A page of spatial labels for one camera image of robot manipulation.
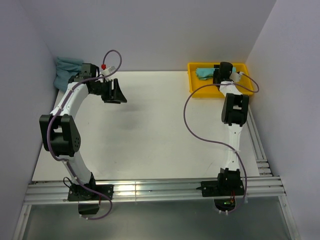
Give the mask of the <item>teal green t-shirt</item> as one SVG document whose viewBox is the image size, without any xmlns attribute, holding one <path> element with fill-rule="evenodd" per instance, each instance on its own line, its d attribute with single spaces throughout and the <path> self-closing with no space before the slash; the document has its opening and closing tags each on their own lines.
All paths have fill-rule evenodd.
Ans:
<svg viewBox="0 0 320 240">
<path fill-rule="evenodd" d="M 209 68 L 198 67 L 195 70 L 195 74 L 199 80 L 208 80 L 210 78 L 213 79 L 213 73 L 214 73 L 214 68 L 212 67 L 209 67 Z"/>
</svg>

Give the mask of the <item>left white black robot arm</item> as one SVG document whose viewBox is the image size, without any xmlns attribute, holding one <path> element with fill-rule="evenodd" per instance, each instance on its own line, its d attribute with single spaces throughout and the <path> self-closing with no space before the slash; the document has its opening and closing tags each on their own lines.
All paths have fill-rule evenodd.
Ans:
<svg viewBox="0 0 320 240">
<path fill-rule="evenodd" d="M 108 104 L 127 102 L 118 79 L 110 79 L 117 71 L 114 66 L 84 63 L 81 71 L 69 78 L 67 90 L 54 110 L 39 118 L 43 147 L 57 162 L 63 163 L 69 173 L 62 180 L 68 188 L 67 201 L 77 202 L 78 213 L 86 220 L 98 220 L 96 214 L 101 202 L 112 202 L 114 186 L 97 184 L 87 168 L 80 153 L 82 139 L 75 117 L 89 95 L 100 96 Z"/>
</svg>

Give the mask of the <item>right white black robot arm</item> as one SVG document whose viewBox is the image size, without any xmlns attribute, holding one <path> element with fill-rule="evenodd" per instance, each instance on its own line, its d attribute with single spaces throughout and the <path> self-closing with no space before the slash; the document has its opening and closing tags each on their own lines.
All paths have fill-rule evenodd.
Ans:
<svg viewBox="0 0 320 240">
<path fill-rule="evenodd" d="M 203 197 L 241 196 L 245 192 L 241 179 L 241 163 L 238 158 L 240 138 L 243 126 L 247 121 L 249 96 L 241 93 L 234 82 L 239 78 L 233 72 L 233 65 L 221 62 L 213 72 L 213 83 L 224 96 L 221 121 L 228 130 L 227 145 L 231 146 L 226 153 L 225 165 L 220 169 L 217 180 L 201 182 Z"/>
</svg>

